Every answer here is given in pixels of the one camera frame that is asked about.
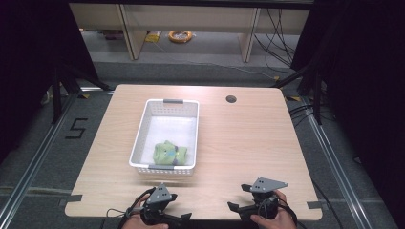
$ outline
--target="human hand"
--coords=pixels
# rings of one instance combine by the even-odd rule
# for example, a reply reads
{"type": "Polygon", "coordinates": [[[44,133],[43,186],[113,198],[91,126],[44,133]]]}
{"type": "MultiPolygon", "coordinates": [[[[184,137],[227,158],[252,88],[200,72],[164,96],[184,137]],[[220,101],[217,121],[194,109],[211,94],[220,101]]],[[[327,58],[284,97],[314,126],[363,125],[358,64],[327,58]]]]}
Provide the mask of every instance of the human hand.
{"type": "MultiPolygon", "coordinates": [[[[149,198],[149,195],[141,198],[140,201],[135,205],[135,207],[140,207],[140,203],[144,202],[149,198]]],[[[140,218],[140,214],[134,214],[128,218],[122,229],[168,229],[167,224],[156,224],[156,225],[146,225],[140,218]]]]}
{"type": "MultiPolygon", "coordinates": [[[[278,190],[274,190],[276,196],[280,199],[280,204],[287,206],[286,195],[278,190]]],[[[278,214],[274,219],[264,219],[258,215],[251,215],[250,218],[266,229],[296,229],[291,215],[283,208],[278,208],[278,214]]]]}

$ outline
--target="table hole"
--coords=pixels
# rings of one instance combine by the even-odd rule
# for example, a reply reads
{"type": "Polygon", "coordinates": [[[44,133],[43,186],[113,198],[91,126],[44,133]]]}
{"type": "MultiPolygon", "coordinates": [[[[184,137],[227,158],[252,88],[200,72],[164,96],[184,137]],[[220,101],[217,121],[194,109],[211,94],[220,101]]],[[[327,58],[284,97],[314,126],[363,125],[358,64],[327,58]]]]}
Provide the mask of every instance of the table hole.
{"type": "Polygon", "coordinates": [[[236,102],[236,97],[235,97],[234,95],[228,95],[228,96],[226,97],[226,101],[227,101],[228,103],[234,103],[234,102],[236,102]]]}

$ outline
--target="green cloth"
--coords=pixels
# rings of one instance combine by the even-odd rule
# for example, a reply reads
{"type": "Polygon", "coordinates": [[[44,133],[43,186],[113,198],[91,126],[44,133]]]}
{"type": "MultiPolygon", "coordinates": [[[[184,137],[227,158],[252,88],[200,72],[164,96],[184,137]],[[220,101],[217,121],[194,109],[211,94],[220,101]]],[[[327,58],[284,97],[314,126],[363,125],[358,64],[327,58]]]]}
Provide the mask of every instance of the green cloth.
{"type": "Polygon", "coordinates": [[[155,145],[153,159],[156,165],[184,165],[187,148],[176,146],[166,140],[155,145]]]}

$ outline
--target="white plastic basket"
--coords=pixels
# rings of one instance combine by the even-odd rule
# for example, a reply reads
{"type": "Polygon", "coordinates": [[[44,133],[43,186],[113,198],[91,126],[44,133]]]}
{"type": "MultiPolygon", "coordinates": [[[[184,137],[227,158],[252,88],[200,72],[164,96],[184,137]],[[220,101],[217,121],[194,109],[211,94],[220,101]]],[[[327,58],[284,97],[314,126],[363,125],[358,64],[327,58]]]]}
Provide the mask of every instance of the white plastic basket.
{"type": "Polygon", "coordinates": [[[195,100],[147,100],[129,164],[140,174],[191,176],[197,157],[199,109],[195,100]],[[155,165],[155,145],[165,140],[187,148],[183,166],[155,165]]]}

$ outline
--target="basket handle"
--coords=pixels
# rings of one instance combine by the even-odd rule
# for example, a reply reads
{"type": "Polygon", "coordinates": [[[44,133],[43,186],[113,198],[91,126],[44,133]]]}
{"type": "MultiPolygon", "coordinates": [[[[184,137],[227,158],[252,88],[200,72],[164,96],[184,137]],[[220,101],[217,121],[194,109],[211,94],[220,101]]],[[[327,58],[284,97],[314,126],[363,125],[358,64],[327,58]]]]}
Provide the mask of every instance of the basket handle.
{"type": "Polygon", "coordinates": [[[183,104],[183,100],[182,100],[182,99],[170,99],[170,98],[165,98],[165,99],[163,99],[163,103],[183,104]]]}
{"type": "Polygon", "coordinates": [[[175,166],[173,166],[173,165],[149,165],[148,169],[175,170],[175,166]]]}

